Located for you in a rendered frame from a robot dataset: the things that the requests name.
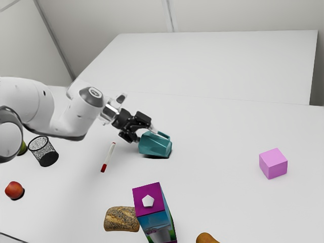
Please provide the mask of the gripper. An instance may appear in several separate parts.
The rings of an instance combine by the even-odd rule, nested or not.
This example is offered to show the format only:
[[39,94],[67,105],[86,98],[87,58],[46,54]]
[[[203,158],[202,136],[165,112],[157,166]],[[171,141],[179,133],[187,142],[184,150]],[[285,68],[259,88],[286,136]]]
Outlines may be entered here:
[[141,128],[148,129],[154,134],[158,134],[158,129],[156,129],[151,118],[144,113],[137,111],[135,115],[131,115],[129,111],[122,108],[117,115],[116,119],[112,123],[112,126],[119,129],[119,136],[128,143],[138,143],[140,137],[137,136],[135,125],[139,124]]

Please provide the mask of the teal faceted mug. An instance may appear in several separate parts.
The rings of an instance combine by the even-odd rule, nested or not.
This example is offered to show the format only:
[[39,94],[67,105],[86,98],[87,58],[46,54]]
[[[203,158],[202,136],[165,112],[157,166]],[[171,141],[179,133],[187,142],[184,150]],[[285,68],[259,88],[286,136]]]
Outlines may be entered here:
[[138,149],[140,154],[168,158],[172,151],[171,138],[160,131],[157,134],[147,131],[142,134]]

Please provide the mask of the white pen with red cap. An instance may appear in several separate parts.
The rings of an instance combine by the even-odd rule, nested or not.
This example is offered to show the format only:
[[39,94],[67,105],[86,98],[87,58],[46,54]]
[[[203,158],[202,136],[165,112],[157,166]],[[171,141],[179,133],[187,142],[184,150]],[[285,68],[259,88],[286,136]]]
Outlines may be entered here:
[[108,165],[108,163],[109,163],[109,161],[111,159],[112,153],[114,151],[115,145],[116,145],[116,143],[115,142],[112,142],[112,144],[111,144],[111,146],[109,148],[108,154],[107,154],[107,156],[105,158],[105,161],[104,161],[104,163],[103,163],[103,165],[101,167],[101,170],[100,170],[101,173],[104,173],[105,172],[105,170],[107,168],[107,165]]

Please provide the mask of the purple-topped milk carton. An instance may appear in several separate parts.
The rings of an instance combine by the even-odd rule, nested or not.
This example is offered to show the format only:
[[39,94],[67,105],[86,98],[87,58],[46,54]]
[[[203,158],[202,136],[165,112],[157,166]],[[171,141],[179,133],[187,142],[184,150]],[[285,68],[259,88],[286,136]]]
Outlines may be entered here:
[[177,243],[173,218],[160,183],[132,189],[135,215],[148,243]]

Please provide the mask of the seeded bread roll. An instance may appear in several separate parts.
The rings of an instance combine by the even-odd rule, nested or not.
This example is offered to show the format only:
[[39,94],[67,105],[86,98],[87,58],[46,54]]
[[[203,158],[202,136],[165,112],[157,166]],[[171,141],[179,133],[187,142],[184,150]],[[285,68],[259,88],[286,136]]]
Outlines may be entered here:
[[138,232],[140,224],[135,214],[135,208],[124,206],[109,208],[105,214],[103,227],[107,232]]

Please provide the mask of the black mesh pen holder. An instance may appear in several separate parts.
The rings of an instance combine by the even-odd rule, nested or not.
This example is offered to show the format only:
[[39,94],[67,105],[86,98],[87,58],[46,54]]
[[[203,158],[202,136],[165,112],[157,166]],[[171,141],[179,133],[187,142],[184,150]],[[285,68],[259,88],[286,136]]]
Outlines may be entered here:
[[27,147],[42,167],[53,165],[59,158],[58,152],[54,149],[47,136],[33,138]]

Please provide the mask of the green fruit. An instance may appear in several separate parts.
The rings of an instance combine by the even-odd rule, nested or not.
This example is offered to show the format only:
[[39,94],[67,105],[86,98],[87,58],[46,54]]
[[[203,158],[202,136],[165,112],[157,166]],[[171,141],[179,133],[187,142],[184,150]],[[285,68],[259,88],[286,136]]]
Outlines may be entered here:
[[21,143],[20,149],[17,153],[17,156],[22,156],[23,154],[25,154],[27,152],[27,150],[28,150],[28,147],[27,147],[25,141],[22,140],[22,143]]

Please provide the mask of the brown pear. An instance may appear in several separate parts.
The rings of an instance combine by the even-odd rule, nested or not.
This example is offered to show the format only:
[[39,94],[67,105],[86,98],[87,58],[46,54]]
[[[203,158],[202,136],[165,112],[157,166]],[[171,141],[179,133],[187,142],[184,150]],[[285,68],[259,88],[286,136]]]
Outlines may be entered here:
[[212,235],[210,235],[207,232],[200,233],[195,243],[220,243],[218,240],[216,240]]

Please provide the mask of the red apple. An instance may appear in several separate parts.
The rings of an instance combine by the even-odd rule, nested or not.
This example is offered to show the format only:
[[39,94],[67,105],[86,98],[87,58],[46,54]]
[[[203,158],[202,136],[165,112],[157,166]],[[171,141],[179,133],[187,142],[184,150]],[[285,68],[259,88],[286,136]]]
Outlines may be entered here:
[[19,199],[24,193],[24,188],[22,185],[16,181],[11,181],[5,188],[5,194],[10,199]]

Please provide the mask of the pink cube block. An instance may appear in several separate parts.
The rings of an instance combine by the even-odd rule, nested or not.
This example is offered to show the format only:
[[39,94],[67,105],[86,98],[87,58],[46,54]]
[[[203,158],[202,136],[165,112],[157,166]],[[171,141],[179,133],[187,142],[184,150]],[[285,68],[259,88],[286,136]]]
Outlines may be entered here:
[[270,180],[287,173],[288,160],[278,148],[274,148],[259,154],[259,167]]

